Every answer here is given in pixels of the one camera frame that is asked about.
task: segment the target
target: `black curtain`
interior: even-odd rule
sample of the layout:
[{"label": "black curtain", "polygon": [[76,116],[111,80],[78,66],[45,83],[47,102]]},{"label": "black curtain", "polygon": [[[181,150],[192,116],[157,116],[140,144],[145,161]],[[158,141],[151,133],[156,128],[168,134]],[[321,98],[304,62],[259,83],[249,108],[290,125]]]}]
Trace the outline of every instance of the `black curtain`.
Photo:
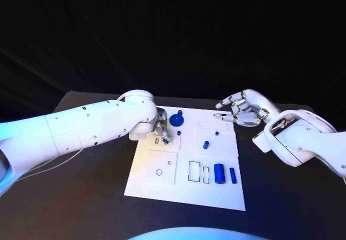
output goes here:
[{"label": "black curtain", "polygon": [[341,4],[11,0],[0,18],[3,121],[50,113],[70,90],[222,99],[252,88],[343,128]]}]

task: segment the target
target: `dark table surface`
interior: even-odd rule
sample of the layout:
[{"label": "dark table surface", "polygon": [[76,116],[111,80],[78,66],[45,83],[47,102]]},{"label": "dark table surface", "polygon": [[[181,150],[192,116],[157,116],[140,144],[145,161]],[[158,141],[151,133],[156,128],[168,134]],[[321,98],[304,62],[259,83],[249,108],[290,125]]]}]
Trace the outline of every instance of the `dark table surface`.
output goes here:
[{"label": "dark table surface", "polygon": [[[117,97],[68,92],[55,112]],[[154,102],[215,110],[218,100],[156,97]],[[343,179],[316,158],[294,168],[262,153],[252,143],[262,128],[235,126],[246,211],[124,196],[137,147],[125,136],[13,185],[0,197],[0,239],[128,239],[173,227],[228,229],[268,239],[346,239]]]}]

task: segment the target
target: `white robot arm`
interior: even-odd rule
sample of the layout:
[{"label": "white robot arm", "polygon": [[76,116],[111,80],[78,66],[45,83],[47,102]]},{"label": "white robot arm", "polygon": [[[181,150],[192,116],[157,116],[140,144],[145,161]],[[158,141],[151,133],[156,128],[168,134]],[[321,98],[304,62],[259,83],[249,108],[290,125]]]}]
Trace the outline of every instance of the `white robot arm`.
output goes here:
[{"label": "white robot arm", "polygon": [[264,121],[264,130],[252,138],[264,153],[272,150],[282,162],[292,167],[316,157],[346,178],[346,132],[337,132],[329,122],[305,110],[281,112],[252,89],[225,98],[216,108],[228,104],[232,104],[233,114],[216,113],[213,117],[245,127],[255,127]]},{"label": "white robot arm", "polygon": [[151,93],[131,90],[119,98],[0,124],[0,195],[39,164],[127,133],[141,140],[156,130],[166,142],[171,140],[167,114]]}]

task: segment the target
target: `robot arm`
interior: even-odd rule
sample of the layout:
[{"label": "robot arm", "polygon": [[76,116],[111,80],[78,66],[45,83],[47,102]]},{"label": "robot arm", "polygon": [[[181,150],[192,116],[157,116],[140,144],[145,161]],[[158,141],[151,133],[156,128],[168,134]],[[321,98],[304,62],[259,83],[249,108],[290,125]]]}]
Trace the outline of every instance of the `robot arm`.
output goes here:
[{"label": "robot arm", "polygon": [[164,124],[154,127],[158,114],[150,92],[132,90],[122,96],[124,101],[102,101],[0,124],[0,195],[34,166],[57,156],[127,133],[131,140],[141,140],[154,129],[163,132]]},{"label": "robot arm", "polygon": [[252,89],[225,98],[216,108],[228,104],[232,104],[233,115],[218,113],[213,117],[245,127],[254,127],[264,121],[264,130],[252,138],[264,153],[272,150],[281,161],[292,167],[316,157],[346,178],[346,132],[337,133],[329,122],[305,110],[281,112]]}]

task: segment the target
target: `robotic hand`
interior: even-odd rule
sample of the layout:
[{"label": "robotic hand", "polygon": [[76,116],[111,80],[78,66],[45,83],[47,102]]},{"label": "robotic hand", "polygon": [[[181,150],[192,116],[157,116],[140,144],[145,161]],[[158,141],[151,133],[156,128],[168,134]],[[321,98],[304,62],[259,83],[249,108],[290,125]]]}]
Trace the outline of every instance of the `robotic hand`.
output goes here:
[{"label": "robotic hand", "polygon": [[151,131],[167,134],[167,113],[144,90],[131,90],[118,100],[0,124],[0,196],[17,179],[56,157],[99,145],[128,133],[143,140]]},{"label": "robotic hand", "polygon": [[232,104],[233,114],[213,114],[222,121],[255,127],[261,120],[264,130],[252,142],[267,153],[275,153],[282,162],[297,167],[313,157],[346,178],[346,132],[337,132],[329,122],[305,110],[282,111],[255,90],[248,89],[225,98],[216,105]]}]

